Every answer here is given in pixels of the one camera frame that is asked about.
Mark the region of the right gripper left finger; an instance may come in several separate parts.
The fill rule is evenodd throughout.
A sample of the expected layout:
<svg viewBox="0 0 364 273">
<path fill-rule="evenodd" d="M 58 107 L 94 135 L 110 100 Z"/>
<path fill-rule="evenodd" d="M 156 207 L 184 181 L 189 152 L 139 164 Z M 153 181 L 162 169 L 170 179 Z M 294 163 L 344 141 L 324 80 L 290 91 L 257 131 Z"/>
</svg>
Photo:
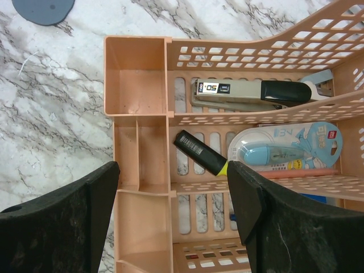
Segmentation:
<svg viewBox="0 0 364 273">
<path fill-rule="evenodd" d="M 1 272 L 97 272 L 119 174 L 111 161 L 1 211 Z"/>
</svg>

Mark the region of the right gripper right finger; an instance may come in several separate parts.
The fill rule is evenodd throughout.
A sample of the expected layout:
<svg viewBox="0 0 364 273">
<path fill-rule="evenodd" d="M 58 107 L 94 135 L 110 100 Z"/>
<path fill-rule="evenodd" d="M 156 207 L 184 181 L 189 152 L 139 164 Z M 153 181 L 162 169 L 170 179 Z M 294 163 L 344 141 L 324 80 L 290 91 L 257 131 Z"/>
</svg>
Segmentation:
<svg viewBox="0 0 364 273">
<path fill-rule="evenodd" d="M 362 272 L 363 213 L 307 198 L 231 161 L 227 180 L 252 272 Z"/>
</svg>

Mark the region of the peach plastic desk organizer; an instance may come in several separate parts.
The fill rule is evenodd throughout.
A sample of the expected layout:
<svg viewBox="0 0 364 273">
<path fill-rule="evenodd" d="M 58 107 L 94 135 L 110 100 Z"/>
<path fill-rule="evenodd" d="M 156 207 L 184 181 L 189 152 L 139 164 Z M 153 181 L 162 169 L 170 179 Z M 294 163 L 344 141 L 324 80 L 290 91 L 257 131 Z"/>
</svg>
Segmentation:
<svg viewBox="0 0 364 273">
<path fill-rule="evenodd" d="M 116 272 L 250 272 L 255 262 L 224 219 L 214 229 L 213 197 L 229 212 L 225 178 L 177 172 L 172 140 L 182 129 L 213 133 L 227 153 L 228 133 L 275 123 L 332 122 L 344 138 L 335 175 L 275 180 L 285 193 L 334 198 L 343 212 L 363 212 L 363 2 L 334 1 L 289 30 L 253 42 L 108 36 L 105 114 L 113 119 L 121 174 L 114 202 Z M 299 80 L 331 69 L 327 102 L 274 113 L 185 113 L 175 109 L 175 80 Z"/>
</svg>

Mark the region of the blue round coaster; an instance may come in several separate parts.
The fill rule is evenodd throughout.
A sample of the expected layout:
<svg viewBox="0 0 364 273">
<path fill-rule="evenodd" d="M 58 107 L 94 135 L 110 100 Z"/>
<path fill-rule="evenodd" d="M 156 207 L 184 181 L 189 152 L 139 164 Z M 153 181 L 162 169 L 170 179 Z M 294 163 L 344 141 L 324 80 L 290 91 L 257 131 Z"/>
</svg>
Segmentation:
<svg viewBox="0 0 364 273">
<path fill-rule="evenodd" d="M 61 23 L 73 9 L 75 0 L 12 0 L 25 20 L 41 26 Z"/>
</svg>

